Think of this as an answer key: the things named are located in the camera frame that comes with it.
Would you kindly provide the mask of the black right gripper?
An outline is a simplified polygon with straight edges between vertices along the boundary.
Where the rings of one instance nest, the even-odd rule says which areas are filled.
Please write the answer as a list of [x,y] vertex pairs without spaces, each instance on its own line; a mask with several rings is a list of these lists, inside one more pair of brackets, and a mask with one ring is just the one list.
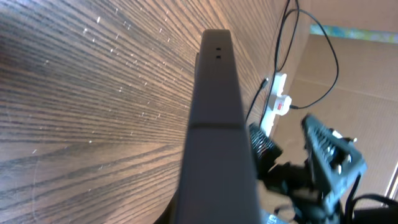
[[249,125],[257,178],[267,190],[290,199],[297,223],[342,223],[339,200],[366,172],[364,157],[312,114],[302,119],[301,126],[310,171],[289,162],[275,165],[283,150],[256,123]]

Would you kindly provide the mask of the blue Samsung Galaxy smartphone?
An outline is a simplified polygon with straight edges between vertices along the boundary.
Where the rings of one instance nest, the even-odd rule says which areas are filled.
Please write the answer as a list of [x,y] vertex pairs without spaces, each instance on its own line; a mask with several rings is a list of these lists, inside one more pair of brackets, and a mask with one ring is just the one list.
[[203,32],[171,223],[260,223],[231,33]]

